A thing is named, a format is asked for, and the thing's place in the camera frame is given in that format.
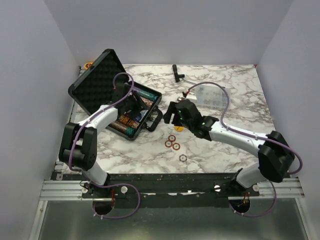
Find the black poker chip case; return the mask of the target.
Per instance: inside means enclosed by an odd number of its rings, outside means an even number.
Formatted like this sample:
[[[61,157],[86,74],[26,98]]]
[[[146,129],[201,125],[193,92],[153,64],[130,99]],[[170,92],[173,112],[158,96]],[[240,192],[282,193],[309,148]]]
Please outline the black poker chip case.
[[[102,104],[111,102],[113,79],[116,74],[125,71],[116,52],[106,49],[68,88],[68,93],[88,115],[92,115]],[[163,117],[158,108],[162,94],[140,83],[134,86],[147,105],[148,113],[140,122],[134,121],[134,117],[122,115],[106,127],[130,141],[135,140],[143,129],[153,132]]]

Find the yellow dealer button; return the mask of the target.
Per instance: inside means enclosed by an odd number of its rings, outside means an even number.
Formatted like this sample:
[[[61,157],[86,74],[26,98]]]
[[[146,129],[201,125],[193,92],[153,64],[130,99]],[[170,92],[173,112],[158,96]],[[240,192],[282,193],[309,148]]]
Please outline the yellow dealer button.
[[[183,126],[174,126],[175,131],[182,132],[184,130]]]

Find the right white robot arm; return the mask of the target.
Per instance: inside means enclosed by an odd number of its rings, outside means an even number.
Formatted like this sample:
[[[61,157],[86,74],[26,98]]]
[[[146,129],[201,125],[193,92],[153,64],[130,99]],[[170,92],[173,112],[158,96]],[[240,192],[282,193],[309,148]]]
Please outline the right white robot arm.
[[[279,132],[253,134],[240,128],[231,130],[218,118],[201,115],[188,99],[170,102],[163,120],[166,124],[188,129],[197,138],[231,145],[258,159],[251,166],[238,170],[230,181],[230,191],[236,196],[243,195],[256,183],[282,182],[295,159]]]

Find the blue dealer button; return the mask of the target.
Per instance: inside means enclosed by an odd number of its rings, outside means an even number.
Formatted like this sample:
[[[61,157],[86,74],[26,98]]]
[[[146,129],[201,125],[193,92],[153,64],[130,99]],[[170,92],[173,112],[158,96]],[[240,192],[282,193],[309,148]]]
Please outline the blue dealer button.
[[[138,116],[136,116],[136,117],[134,118],[134,121],[136,121],[136,122],[140,122],[140,121],[141,121],[141,119],[142,119],[142,115],[141,115],[141,114],[139,114]]]

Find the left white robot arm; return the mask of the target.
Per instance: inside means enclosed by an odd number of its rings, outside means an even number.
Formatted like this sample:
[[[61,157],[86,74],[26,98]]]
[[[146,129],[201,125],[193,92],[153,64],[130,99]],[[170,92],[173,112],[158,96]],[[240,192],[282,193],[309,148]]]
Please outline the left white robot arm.
[[[111,102],[102,104],[86,119],[69,122],[64,127],[58,160],[93,182],[93,191],[101,198],[110,194],[111,185],[108,173],[97,163],[98,135],[120,116],[137,115],[143,106],[134,82],[117,83],[113,86]]]

